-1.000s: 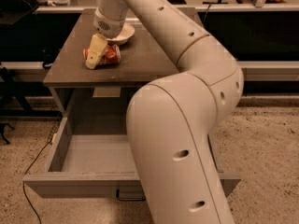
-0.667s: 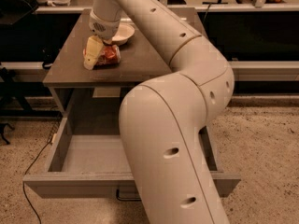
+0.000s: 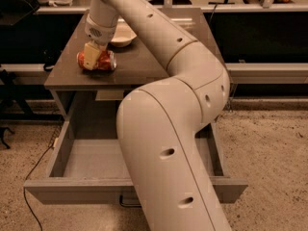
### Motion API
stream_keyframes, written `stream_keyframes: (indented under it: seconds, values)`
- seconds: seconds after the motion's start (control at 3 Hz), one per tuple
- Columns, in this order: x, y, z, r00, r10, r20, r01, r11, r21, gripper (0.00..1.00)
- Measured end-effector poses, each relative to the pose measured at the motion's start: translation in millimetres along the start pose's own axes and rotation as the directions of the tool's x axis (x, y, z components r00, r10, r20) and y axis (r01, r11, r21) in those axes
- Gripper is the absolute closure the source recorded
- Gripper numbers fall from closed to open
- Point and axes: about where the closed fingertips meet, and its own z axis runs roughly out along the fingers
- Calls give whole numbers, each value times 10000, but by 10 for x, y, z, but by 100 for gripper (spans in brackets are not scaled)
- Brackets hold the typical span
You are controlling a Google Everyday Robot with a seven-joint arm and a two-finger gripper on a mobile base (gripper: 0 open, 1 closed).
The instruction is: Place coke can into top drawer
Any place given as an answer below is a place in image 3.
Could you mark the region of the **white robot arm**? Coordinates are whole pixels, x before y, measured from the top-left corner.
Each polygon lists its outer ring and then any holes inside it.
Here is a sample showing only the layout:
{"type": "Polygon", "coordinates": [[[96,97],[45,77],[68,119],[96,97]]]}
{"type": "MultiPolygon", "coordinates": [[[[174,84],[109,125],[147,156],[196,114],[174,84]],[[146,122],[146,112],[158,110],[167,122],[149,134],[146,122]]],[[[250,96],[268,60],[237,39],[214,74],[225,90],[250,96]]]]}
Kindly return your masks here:
{"type": "Polygon", "coordinates": [[[92,0],[100,26],[122,17],[166,70],[166,79],[120,103],[120,149],[151,231],[232,231],[196,146],[195,135],[224,108],[224,63],[145,0],[92,0]]]}

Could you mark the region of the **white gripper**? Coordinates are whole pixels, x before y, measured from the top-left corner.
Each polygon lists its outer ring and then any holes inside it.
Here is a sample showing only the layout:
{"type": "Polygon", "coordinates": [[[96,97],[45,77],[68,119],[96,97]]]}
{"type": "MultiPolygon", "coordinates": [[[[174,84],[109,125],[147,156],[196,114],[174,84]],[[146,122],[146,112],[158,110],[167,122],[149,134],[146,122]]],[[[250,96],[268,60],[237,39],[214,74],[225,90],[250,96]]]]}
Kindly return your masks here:
{"type": "Polygon", "coordinates": [[[86,35],[94,41],[89,41],[84,46],[84,68],[94,70],[101,55],[99,45],[108,44],[116,32],[116,16],[88,14],[85,25],[86,35]]]}

